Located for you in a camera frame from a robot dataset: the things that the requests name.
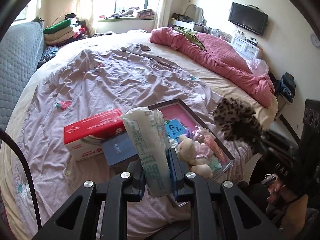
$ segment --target floor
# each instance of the floor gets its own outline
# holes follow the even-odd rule
[[[277,119],[276,121],[273,121],[270,125],[270,130],[275,131],[279,134],[281,134],[282,136],[288,138],[289,140],[295,142],[293,136],[291,135],[291,133],[287,130],[287,128],[284,126],[284,124]],[[258,159],[260,159],[261,154],[256,154],[254,155],[245,165],[244,168],[244,181],[249,183],[250,180],[250,176],[252,174],[252,171],[258,161]]]

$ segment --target metal screw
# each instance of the metal screw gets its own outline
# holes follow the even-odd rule
[[[196,174],[194,172],[192,172],[192,171],[189,171],[189,172],[186,173],[186,176],[189,179],[193,179],[196,176]]]
[[[84,187],[92,187],[93,186],[93,182],[91,180],[87,180],[84,184]]]
[[[229,180],[226,180],[225,182],[223,182],[223,185],[228,188],[231,188],[233,186],[232,182]]]
[[[130,174],[130,172],[125,171],[125,172],[121,173],[120,176],[121,176],[121,178],[127,179],[131,176],[131,174]]]

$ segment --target red and white box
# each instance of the red and white box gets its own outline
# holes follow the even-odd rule
[[[103,153],[101,142],[125,131],[121,109],[113,109],[64,128],[64,144],[76,161]]]

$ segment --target wall-mounted television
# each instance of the wall-mounted television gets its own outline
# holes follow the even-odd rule
[[[262,36],[268,24],[268,15],[255,8],[233,2],[229,21]]]

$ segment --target white curtain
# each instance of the white curtain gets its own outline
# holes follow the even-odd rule
[[[97,0],[76,0],[76,15],[80,20],[85,20],[90,36],[94,34],[98,24],[96,8]]]
[[[158,9],[156,10],[155,28],[168,25],[171,3],[172,0],[159,0]]]

